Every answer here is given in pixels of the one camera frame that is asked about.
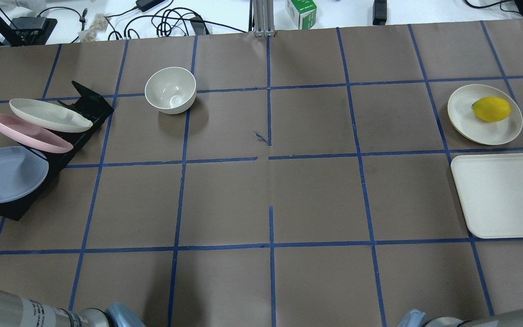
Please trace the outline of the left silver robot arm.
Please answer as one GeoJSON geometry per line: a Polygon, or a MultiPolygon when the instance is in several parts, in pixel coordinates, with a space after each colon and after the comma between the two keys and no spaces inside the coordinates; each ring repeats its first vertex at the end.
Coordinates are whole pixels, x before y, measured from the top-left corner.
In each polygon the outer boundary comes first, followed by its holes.
{"type": "MultiPolygon", "coordinates": [[[[9,198],[13,190],[29,195],[48,175],[49,163],[39,152],[23,147],[0,149],[0,188],[9,198]]],[[[0,327],[141,327],[143,322],[124,304],[106,311],[88,308],[80,313],[48,306],[0,291],[0,327]]]]}

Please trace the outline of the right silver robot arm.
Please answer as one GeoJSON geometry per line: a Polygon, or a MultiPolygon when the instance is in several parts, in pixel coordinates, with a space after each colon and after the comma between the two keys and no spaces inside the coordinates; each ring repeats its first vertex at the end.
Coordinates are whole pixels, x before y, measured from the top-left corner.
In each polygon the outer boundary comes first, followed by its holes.
{"type": "Polygon", "coordinates": [[[428,101],[384,101],[381,110],[398,110],[388,119],[390,137],[362,134],[360,103],[355,102],[363,148],[366,204],[372,237],[320,247],[296,241],[277,251],[278,321],[301,314],[295,323],[373,323],[397,326],[419,309],[432,320],[459,316],[475,320],[523,308],[523,237],[495,239],[497,222],[523,214],[523,174],[497,156],[523,152],[523,122],[510,138],[485,141],[468,135],[465,122],[486,128],[471,112],[473,100],[453,101],[449,85],[432,87],[428,101]]]}

